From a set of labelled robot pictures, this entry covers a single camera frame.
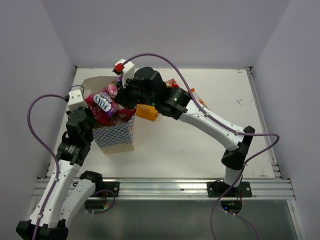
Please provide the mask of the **clear orange snack packet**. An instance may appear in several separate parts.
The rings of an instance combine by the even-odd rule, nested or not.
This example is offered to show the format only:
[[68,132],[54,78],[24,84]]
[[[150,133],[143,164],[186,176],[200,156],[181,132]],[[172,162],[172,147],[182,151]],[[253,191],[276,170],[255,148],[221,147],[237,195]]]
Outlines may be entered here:
[[[179,88],[180,87],[174,78],[167,80],[165,82],[165,84],[168,88]],[[200,104],[202,104],[206,108],[208,107],[205,104],[205,102],[202,100],[202,98],[197,94],[195,88],[192,88],[191,92],[192,92],[193,96],[195,97],[195,99],[198,100]]]

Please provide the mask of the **orange yellow candy bag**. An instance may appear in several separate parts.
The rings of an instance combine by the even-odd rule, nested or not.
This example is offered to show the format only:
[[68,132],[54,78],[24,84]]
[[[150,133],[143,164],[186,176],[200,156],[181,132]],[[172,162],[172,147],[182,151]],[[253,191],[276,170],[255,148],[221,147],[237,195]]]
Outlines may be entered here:
[[159,115],[159,112],[154,106],[149,106],[145,104],[138,104],[136,108],[136,116],[147,119],[150,121],[155,121]]

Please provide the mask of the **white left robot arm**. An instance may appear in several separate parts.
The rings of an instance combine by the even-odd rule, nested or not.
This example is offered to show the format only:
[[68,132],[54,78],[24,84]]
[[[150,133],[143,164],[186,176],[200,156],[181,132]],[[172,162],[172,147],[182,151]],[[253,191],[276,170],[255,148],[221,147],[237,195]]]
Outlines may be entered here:
[[23,240],[65,240],[85,201],[103,193],[102,175],[88,170],[80,175],[75,189],[69,191],[91,149],[94,123],[87,108],[67,112],[66,132],[57,149],[52,176],[29,219],[16,227]]

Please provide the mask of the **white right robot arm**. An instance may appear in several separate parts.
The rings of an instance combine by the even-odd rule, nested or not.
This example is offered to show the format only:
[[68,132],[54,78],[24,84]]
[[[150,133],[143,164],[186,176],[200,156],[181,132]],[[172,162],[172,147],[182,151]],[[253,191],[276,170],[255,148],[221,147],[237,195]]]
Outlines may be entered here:
[[190,124],[225,147],[221,162],[225,166],[223,192],[235,196],[240,190],[243,167],[255,129],[236,126],[211,112],[180,87],[169,87],[160,73],[151,67],[114,72],[119,76],[115,102],[126,109],[137,105],[154,107],[159,114]]

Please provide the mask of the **red crisps bag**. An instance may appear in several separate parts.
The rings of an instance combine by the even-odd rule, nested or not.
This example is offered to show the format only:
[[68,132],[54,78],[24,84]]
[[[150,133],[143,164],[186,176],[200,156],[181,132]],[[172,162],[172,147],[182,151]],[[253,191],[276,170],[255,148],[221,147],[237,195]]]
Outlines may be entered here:
[[136,109],[127,109],[119,104],[112,104],[111,114],[103,111],[93,100],[92,96],[85,99],[86,104],[91,110],[97,125],[100,127],[111,127],[127,123],[136,113]]

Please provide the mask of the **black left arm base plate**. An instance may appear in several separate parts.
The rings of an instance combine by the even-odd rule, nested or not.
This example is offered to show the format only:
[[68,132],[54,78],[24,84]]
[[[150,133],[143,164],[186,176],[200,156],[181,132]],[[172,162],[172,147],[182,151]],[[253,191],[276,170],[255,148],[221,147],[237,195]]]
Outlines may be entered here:
[[100,197],[107,199],[111,197],[112,199],[119,196],[120,183],[118,181],[103,181],[93,192],[90,197]]

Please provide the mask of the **purple Fox's candy bag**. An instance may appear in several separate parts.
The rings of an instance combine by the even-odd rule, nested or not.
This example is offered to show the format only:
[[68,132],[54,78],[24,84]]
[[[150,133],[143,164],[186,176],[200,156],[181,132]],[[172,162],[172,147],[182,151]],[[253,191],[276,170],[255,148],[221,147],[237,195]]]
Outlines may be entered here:
[[119,104],[116,102],[117,94],[117,84],[112,82],[102,88],[99,92],[94,93],[92,99],[93,102],[102,109],[103,113],[107,114],[109,117],[113,117],[119,108]]

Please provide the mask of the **blue checkered paper bag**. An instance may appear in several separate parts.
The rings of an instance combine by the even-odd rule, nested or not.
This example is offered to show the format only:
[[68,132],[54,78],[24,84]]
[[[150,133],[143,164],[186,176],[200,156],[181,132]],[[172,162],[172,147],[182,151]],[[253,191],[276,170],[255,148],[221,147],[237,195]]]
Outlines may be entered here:
[[[96,76],[85,79],[82,82],[85,99],[98,93],[108,84],[116,83],[115,76]],[[93,128],[93,138],[104,154],[113,154],[134,150],[133,127],[136,112],[126,123],[115,126],[99,126],[97,122]]]

